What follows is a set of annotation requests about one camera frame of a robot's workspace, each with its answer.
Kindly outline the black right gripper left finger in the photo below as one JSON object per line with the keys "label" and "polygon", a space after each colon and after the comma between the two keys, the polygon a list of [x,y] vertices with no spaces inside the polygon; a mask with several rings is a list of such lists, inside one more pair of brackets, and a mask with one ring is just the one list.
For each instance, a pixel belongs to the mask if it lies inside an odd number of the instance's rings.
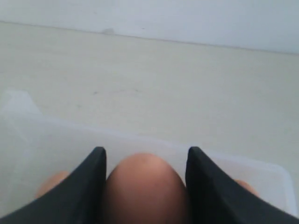
{"label": "black right gripper left finger", "polygon": [[98,224],[107,157],[96,147],[63,181],[43,196],[1,217],[2,224]]}

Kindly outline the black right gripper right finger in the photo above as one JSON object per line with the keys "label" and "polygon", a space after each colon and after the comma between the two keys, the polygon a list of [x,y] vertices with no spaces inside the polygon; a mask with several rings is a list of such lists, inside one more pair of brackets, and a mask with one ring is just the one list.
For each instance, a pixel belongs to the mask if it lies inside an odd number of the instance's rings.
{"label": "black right gripper right finger", "polygon": [[199,147],[188,151],[186,188],[195,224],[297,224],[290,215],[250,193]]}

